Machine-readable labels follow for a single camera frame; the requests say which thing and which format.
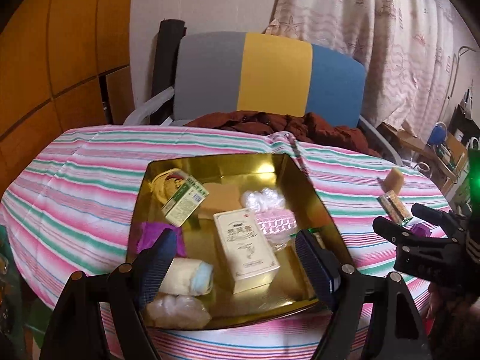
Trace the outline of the striped pink green tablecloth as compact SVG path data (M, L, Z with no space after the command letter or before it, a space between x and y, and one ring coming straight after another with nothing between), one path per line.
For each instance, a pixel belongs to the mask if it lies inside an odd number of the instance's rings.
M300 161L360 272L393 271L395 247L372 229L377 178L393 165L291 133L267 136L197 127L98 126L53 140L1 197L1 224L19 273L53 309L72 272L110 272L126 260L135 202L149 162L194 155L281 153ZM219 331L160 331L164 359L310 359L326 314L302 313Z

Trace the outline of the green white small box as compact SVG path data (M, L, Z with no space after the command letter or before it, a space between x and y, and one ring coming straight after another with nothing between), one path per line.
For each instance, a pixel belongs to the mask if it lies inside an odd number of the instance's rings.
M209 192L192 175L167 201L162 213L168 223L180 228L206 199Z

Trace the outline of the black rolled mat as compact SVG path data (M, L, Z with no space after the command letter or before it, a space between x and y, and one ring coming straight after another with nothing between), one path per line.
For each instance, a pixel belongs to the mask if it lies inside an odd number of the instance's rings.
M160 22L151 80L152 97L174 86L179 46L185 34L186 27L183 20L164 19Z

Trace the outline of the dark red garment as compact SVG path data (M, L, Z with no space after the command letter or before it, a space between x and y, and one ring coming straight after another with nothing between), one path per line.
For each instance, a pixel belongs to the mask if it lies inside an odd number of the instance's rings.
M288 132L302 142L343 148L374 157L380 156L377 151L369 147L366 136L357 127L334 127L312 112L303 116L260 111L215 112L194 119L186 125L260 136Z

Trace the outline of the wooden desk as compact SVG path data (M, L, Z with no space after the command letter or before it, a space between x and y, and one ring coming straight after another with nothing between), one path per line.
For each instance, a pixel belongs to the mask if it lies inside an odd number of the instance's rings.
M444 195L452 192L465 180L468 165L467 149L451 133L448 133L444 142L452 162L452 165L448 166L447 160L439 157L433 146L425 144L410 133L397 131L388 124L381 124L379 131L391 141L408 165L422 163L421 167L425 168L426 164L430 170L425 174Z

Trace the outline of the pink white patterned pouch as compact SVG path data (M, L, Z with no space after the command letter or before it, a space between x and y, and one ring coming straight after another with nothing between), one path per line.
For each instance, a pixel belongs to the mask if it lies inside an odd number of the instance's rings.
M295 214L287 209L255 213L255 219L259 230L275 250L286 247L298 231Z

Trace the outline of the round yellow tin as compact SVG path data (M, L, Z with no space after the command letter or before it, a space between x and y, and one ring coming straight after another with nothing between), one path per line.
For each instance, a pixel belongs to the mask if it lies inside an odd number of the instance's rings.
M163 206L166 206L176 191L180 189L190 177L190 175L179 168L169 169L158 174L151 181L150 191Z

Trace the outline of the white gauze bandage roll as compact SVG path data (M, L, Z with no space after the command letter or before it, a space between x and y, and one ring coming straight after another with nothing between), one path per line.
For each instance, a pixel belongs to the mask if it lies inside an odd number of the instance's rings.
M212 286L213 265L193 258L174 258L159 292L197 297L209 294Z

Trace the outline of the blue kettle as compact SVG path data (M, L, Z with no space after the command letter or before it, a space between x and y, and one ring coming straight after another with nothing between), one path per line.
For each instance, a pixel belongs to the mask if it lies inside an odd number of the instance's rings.
M439 146L444 143L448 135L448 127L444 122L439 121L433 126L433 130L427 141L428 146Z

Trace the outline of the tan sponge in tray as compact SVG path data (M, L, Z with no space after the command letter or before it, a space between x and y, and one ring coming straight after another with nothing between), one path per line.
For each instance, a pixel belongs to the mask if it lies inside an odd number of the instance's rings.
M199 219L213 219L214 214L242 209L239 187L234 184L205 183L208 196L198 208Z

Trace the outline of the white plastic bundle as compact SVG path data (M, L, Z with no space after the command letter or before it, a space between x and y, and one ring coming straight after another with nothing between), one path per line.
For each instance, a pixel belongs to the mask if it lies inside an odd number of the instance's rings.
M203 303L190 296L158 293L143 311L145 321L164 329L198 330L212 319Z

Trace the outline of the grey yellow blue chair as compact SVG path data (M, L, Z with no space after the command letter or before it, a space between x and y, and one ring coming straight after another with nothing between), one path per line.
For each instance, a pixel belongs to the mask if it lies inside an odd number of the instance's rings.
M260 111L361 127L396 165L392 145L360 113L366 71L353 58L306 41L261 33L210 32L181 39L176 79L133 111L140 125L172 104L166 125L184 125L214 112Z

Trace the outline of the gold ointment box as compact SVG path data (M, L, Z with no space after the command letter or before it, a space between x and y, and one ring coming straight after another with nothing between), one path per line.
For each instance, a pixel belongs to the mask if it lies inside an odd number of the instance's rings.
M214 214L233 294L270 285L280 269L275 252L248 209Z

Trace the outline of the purple paper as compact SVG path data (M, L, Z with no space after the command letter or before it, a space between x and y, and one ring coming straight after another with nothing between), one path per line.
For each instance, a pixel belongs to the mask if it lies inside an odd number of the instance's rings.
M176 234L176 256L180 258L187 257L181 228L175 227L170 223L144 222L140 224L140 229L142 230L142 235L136 245L136 254L151 248L165 230L172 230Z

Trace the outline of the gold metal tray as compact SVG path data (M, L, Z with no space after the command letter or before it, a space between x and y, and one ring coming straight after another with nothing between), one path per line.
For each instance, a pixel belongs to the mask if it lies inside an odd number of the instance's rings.
M164 221L162 205L151 183L160 173L178 168L201 184L232 185L240 192L278 190L293 212L299 230L316 229L322 247L340 263L353 262L334 221L307 175L288 154L219 154L152 161L133 210L127 262L137 257L142 224ZM253 216L225 211L219 221L199 218L195 211L181 226L186 255L213 266L213 289L200 297L211 321L208 330L236 328L292 315L318 305L310 281L295 251L295 238L275 250L252 224Z

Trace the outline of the wooden wardrobe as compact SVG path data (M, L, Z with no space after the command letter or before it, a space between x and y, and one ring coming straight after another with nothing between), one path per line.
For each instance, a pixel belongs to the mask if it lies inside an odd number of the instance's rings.
M1 32L1 186L72 128L134 109L131 0L24 0Z

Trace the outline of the pink patterned curtain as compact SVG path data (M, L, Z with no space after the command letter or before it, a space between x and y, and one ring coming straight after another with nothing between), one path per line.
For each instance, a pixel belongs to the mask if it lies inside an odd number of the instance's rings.
M451 0L277 0L277 32L337 50L367 73L361 114L427 141L448 118L454 33Z

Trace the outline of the white cotton ball bag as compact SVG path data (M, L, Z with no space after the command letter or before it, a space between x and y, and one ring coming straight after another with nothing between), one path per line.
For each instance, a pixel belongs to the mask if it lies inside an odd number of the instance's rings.
M286 208L284 195L277 189L263 188L260 191L246 191L241 195L240 203L255 213Z

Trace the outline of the yellow sponge block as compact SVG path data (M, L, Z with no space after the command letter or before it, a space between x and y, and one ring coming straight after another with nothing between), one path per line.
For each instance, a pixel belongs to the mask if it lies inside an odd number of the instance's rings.
M385 193L392 191L398 195L404 185L404 174L398 167L393 167L382 181L382 188Z

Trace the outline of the cotton swab packet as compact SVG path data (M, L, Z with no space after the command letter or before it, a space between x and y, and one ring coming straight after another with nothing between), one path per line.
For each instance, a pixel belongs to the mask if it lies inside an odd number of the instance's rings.
M413 218L410 211L400 201L399 197L393 190L385 192L378 197L377 200L392 222L403 226Z

